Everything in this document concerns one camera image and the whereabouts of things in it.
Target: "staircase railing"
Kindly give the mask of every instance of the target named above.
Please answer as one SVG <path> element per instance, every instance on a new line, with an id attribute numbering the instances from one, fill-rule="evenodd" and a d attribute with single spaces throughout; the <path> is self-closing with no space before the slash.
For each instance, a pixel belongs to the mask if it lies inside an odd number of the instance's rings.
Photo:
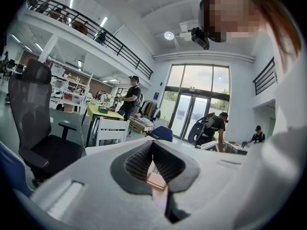
<path id="1" fill-rule="evenodd" d="M 267 66 L 261 71 L 261 73 L 254 79 L 256 95 L 265 91 L 273 83 L 276 82 L 275 77 L 275 62 L 274 57 L 269 61 Z"/>
<path id="2" fill-rule="evenodd" d="M 28 9 L 50 16 L 67 26 L 71 26 L 104 47 L 114 50 L 117 56 L 123 57 L 148 79 L 153 74 L 153 71 L 114 35 L 87 16 L 71 9 L 65 4 L 55 0 L 36 0 L 33 4 L 29 5 Z"/>

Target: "floor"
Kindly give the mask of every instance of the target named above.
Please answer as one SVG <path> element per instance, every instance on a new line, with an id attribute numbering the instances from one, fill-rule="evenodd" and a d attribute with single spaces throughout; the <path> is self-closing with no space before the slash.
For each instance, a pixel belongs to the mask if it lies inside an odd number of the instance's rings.
<path id="1" fill-rule="evenodd" d="M 6 94 L 8 93 L 8 82 L 4 81 L 4 84 L 0 86 L 0 140 L 11 149 L 16 155 L 18 154 L 19 148 L 19 137 L 17 133 L 17 129 L 15 126 L 15 122 L 12 116 L 11 106 L 5 103 Z M 77 131 L 68 131 L 67 140 L 76 142 L 82 145 L 82 136 L 80 131 L 80 123 L 82 121 L 83 115 L 78 114 L 70 114 L 62 111 L 58 111 L 55 109 L 50 109 L 50 116 L 53 118 L 53 123 L 51 124 L 51 134 L 56 136 L 62 136 L 63 127 L 59 126 L 58 123 L 62 121 L 66 121 L 78 126 Z M 86 143 L 88 126 L 90 124 L 89 116 L 85 119 L 82 125 L 83 132 L 83 140 L 84 144 Z M 130 128 L 131 134 L 130 137 L 126 138 L 126 141 L 136 140 L 143 138 L 145 135 L 140 134 L 134 129 Z M 90 138 L 89 146 L 95 146 L 96 140 Z M 191 147 L 191 144 L 182 142 L 176 138 L 174 138 L 173 143 L 181 144 L 183 146 Z M 33 175 L 31 170 L 28 168 L 26 171 L 26 180 L 28 185 L 31 188 L 35 188 L 32 184 Z"/>

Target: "glass door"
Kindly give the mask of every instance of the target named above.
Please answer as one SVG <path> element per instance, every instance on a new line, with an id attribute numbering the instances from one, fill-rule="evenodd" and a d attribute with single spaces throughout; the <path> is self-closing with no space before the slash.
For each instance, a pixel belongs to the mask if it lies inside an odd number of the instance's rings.
<path id="1" fill-rule="evenodd" d="M 207 98 L 180 94 L 179 101 L 175 106 L 170 126 L 174 137 L 188 142 L 188 135 L 197 120 L 205 115 Z"/>

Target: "chair armrest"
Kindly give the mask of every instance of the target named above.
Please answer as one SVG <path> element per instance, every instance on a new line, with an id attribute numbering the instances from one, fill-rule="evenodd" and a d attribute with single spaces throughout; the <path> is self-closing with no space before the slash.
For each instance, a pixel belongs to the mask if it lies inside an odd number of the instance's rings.
<path id="1" fill-rule="evenodd" d="M 148 135 L 148 136 L 150 136 L 150 137 L 152 137 L 152 138 L 155 138 L 156 140 L 161 140 L 160 137 L 154 135 L 152 132 L 146 132 L 146 135 Z"/>
<path id="2" fill-rule="evenodd" d="M 66 122 L 59 122 L 59 125 L 64 127 L 64 128 L 68 128 L 68 129 L 71 129 L 71 130 L 74 130 L 74 131 L 76 131 L 78 129 L 76 125 L 66 123 Z"/>
<path id="3" fill-rule="evenodd" d="M 44 159 L 28 148 L 20 148 L 19 154 L 26 161 L 26 163 L 29 163 L 37 168 L 42 169 L 49 165 L 49 161 L 47 159 Z"/>

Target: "glass railing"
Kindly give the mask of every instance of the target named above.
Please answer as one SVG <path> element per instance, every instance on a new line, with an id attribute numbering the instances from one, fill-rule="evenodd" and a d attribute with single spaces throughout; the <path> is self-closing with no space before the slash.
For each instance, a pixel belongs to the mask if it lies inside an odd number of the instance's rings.
<path id="1" fill-rule="evenodd" d="M 85 15 L 54 0 L 36 0 L 28 9 L 71 26 L 104 47 L 114 50 L 117 56 L 123 57 L 150 79 L 153 71 L 139 57 L 110 32 Z"/>

